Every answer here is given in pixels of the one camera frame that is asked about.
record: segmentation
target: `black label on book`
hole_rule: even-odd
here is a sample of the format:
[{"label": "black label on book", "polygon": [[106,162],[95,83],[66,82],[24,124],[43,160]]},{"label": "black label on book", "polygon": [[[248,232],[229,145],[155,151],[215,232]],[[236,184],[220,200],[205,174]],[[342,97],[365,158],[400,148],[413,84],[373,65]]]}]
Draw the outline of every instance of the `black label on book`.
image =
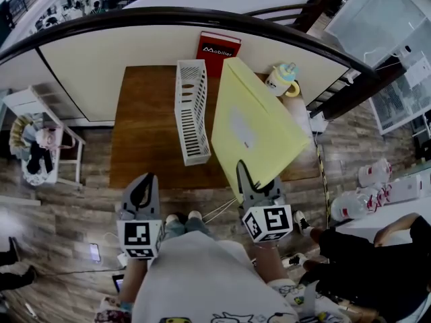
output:
[{"label": "black label on book", "polygon": [[229,48],[228,46],[220,46],[218,44],[203,43],[202,51],[213,52],[214,54],[224,55],[227,57],[233,56],[235,49]]}]

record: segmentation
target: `cup handle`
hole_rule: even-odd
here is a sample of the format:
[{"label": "cup handle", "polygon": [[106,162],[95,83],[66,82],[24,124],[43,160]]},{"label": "cup handle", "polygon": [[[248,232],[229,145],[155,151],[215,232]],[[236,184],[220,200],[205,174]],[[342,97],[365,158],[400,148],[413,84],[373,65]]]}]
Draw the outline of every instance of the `cup handle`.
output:
[{"label": "cup handle", "polygon": [[289,90],[287,90],[285,95],[287,95],[287,97],[296,97],[300,93],[299,85],[296,81],[293,81],[291,85],[295,87],[295,92],[289,92]]}]

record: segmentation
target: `wooden table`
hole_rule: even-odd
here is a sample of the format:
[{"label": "wooden table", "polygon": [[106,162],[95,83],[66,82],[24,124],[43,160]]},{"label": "wooden table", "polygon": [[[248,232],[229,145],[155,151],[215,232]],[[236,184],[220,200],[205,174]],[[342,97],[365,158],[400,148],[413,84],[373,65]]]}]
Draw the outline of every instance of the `wooden table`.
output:
[{"label": "wooden table", "polygon": [[[159,188],[223,188],[228,181],[211,148],[206,164],[184,166],[174,115],[175,66],[127,67],[112,137],[110,187],[125,188],[136,177],[153,172]],[[220,79],[208,78],[205,130],[211,140]],[[319,176],[319,163],[302,98],[284,98],[310,145],[281,173],[281,179]]]}]

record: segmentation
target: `black cable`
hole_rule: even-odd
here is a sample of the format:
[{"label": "black cable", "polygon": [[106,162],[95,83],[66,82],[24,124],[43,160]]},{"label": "black cable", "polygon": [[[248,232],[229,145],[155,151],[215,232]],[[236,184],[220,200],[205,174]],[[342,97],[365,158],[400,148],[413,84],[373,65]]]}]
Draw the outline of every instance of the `black cable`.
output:
[{"label": "black cable", "polygon": [[118,269],[104,269],[103,271],[75,271],[75,272],[68,272],[68,273],[57,273],[57,274],[40,274],[38,273],[39,277],[58,277],[60,275],[71,275],[71,274],[80,274],[80,273],[102,273],[102,272],[118,272],[125,270],[126,267],[121,267]]}]

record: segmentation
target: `red book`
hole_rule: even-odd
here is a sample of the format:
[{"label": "red book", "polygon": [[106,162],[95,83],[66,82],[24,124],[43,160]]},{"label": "red book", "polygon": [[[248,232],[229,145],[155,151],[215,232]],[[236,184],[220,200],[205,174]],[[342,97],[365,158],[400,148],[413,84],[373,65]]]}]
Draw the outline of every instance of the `red book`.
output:
[{"label": "red book", "polygon": [[201,39],[197,48],[196,59],[205,60],[209,77],[221,77],[223,60],[235,57],[240,50],[239,38],[214,34],[213,32],[201,32]]}]

